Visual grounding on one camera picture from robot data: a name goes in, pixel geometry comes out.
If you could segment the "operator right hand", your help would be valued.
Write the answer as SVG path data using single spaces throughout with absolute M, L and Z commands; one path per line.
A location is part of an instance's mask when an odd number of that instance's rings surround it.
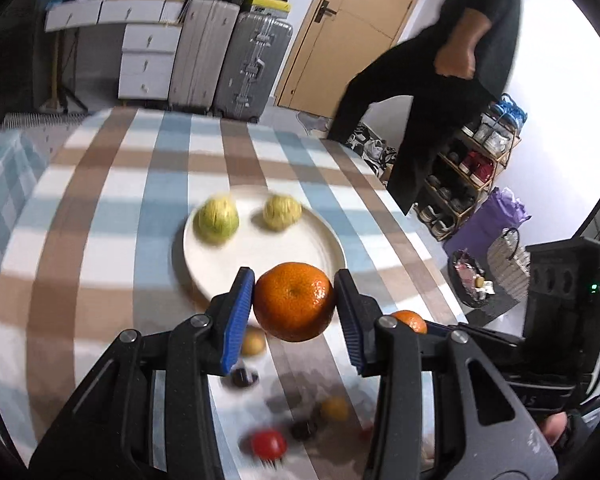
M 538 423 L 539 430 L 549 446 L 554 446 L 566 431 L 569 417 L 566 412 L 548 416 Z

